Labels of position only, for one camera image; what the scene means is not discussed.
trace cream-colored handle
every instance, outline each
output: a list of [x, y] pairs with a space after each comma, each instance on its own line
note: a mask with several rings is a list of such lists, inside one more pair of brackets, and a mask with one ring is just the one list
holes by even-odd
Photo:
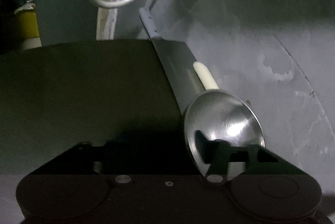
[[201, 62], [194, 62], [193, 68], [195, 72], [197, 73], [198, 77], [200, 78], [202, 85], [205, 87], [206, 90], [217, 90], [219, 89], [219, 86], [215, 82], [214, 78], [212, 77], [212, 74]]

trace metal ladle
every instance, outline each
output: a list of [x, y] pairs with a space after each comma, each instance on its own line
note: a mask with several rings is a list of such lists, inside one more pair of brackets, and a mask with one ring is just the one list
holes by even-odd
[[265, 142], [262, 127], [247, 104], [227, 91], [220, 90], [204, 64], [194, 62], [193, 67], [206, 91], [187, 107], [184, 135], [195, 165], [205, 176], [210, 164], [204, 163], [197, 150], [196, 131], [202, 131], [208, 140], [225, 140], [237, 147], [250, 144], [265, 147]]

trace metal bolt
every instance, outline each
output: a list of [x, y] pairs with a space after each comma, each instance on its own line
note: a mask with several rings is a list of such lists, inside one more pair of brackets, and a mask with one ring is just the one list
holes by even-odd
[[131, 182], [131, 177], [128, 175], [118, 175], [115, 177], [117, 183], [128, 183]]
[[209, 175], [207, 180], [212, 183], [220, 183], [223, 181], [223, 177], [220, 175]]
[[173, 182], [166, 182], [165, 185], [166, 185], [166, 186], [173, 186], [174, 183], [173, 183]]

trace round joint cover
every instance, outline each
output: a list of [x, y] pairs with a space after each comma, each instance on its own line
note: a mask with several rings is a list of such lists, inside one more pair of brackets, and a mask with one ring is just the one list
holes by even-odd
[[19, 183], [16, 199], [26, 218], [62, 221], [91, 212], [107, 191], [99, 175], [28, 175]]
[[232, 180], [231, 195], [257, 218], [293, 221], [309, 216], [321, 200], [321, 188], [309, 175], [246, 175]]

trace metal bowl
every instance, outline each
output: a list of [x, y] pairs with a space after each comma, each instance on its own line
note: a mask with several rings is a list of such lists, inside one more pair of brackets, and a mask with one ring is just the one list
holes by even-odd
[[199, 171], [205, 175], [205, 164], [195, 146], [195, 132], [200, 130], [208, 140], [225, 140], [232, 146], [259, 144], [265, 147], [264, 135], [257, 117], [239, 98], [224, 90], [208, 90], [197, 96], [185, 112], [184, 134], [189, 152]]

